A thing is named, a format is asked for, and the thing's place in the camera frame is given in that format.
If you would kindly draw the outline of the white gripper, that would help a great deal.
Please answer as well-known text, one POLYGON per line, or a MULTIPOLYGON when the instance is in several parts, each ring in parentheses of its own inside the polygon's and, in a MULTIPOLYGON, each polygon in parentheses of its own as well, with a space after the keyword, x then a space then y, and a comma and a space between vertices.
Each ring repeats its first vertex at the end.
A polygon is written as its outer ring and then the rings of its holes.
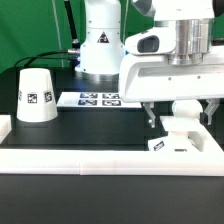
POLYGON ((171 65, 168 54, 174 49, 174 35, 165 37, 165 32, 147 30, 126 39, 128 54, 122 59, 118 81, 120 98, 144 103, 152 128, 156 126, 153 102, 206 99, 201 120, 211 125, 219 99, 224 98, 224 45, 213 46, 201 63, 171 65))

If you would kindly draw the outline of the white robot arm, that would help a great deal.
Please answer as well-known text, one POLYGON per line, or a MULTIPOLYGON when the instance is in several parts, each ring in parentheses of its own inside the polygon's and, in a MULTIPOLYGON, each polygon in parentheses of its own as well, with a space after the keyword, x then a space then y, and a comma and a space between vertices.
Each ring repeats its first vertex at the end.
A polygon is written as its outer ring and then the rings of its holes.
POLYGON ((153 27, 120 40, 119 0, 84 0, 86 39, 80 75, 94 81, 118 79, 125 102, 151 110, 158 101, 208 102, 200 117, 212 115, 224 98, 224 45, 212 38, 224 0, 131 0, 153 27))

